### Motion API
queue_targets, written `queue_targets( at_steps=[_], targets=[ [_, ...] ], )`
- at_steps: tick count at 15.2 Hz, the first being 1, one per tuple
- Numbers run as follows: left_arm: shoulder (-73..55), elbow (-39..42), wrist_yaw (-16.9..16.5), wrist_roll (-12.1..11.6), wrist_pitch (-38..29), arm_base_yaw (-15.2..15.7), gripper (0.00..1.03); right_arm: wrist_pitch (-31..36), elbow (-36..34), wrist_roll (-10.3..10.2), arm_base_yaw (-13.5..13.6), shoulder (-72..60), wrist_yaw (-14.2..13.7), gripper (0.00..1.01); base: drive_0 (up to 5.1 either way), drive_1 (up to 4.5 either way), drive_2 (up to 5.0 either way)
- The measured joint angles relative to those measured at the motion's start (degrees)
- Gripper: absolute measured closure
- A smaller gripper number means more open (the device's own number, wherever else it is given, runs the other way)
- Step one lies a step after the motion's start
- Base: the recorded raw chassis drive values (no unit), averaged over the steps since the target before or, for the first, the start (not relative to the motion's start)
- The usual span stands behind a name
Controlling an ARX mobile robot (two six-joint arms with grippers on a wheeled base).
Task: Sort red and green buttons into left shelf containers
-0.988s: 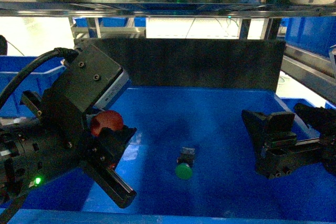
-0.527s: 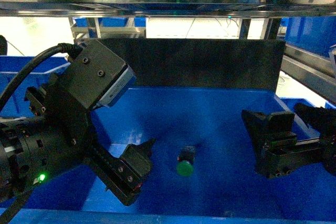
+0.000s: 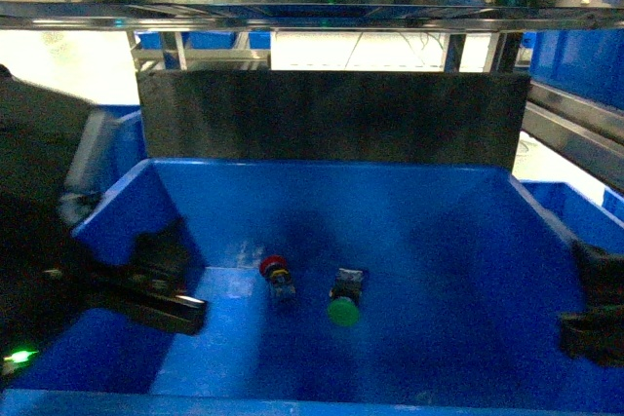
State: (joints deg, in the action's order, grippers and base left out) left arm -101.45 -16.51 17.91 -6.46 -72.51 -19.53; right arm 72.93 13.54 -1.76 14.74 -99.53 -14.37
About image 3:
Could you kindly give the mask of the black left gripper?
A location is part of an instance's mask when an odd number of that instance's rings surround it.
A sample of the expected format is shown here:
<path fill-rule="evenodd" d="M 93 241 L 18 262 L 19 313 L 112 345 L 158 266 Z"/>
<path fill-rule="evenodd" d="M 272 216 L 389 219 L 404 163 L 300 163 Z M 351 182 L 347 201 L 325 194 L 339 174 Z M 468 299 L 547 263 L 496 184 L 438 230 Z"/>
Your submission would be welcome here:
<path fill-rule="evenodd" d="M 134 236 L 120 266 L 72 234 L 101 200 L 116 116 L 1 68 L 1 364 L 26 367 L 90 309 L 194 336 L 208 302 L 191 295 L 184 220 Z"/>

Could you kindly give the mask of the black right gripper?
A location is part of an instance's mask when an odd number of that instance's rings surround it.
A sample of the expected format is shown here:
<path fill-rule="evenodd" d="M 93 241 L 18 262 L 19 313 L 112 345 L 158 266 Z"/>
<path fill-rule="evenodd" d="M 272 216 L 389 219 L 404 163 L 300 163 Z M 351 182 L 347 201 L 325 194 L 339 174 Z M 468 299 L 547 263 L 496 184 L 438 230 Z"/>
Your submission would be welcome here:
<path fill-rule="evenodd" d="M 580 241 L 572 254 L 584 295 L 580 312 L 560 314 L 560 350 L 602 367 L 623 365 L 623 256 Z"/>

